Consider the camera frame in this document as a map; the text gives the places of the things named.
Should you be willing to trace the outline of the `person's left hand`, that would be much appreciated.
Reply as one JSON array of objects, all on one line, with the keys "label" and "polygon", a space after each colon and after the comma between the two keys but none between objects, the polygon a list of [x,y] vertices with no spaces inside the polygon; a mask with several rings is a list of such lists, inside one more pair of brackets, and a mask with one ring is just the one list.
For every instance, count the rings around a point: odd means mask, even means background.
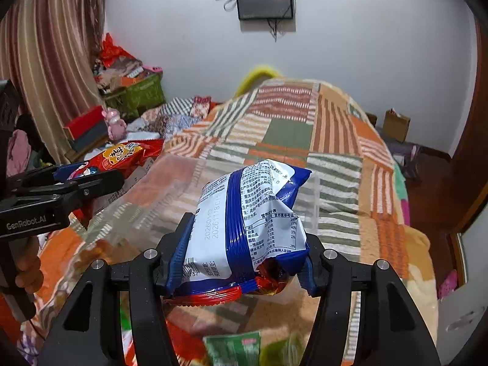
[{"label": "person's left hand", "polygon": [[41,260],[38,256],[39,240],[36,236],[30,237],[24,246],[22,253],[16,259],[18,274],[16,276],[16,285],[23,288],[27,293],[37,292],[44,280],[41,271]]}]

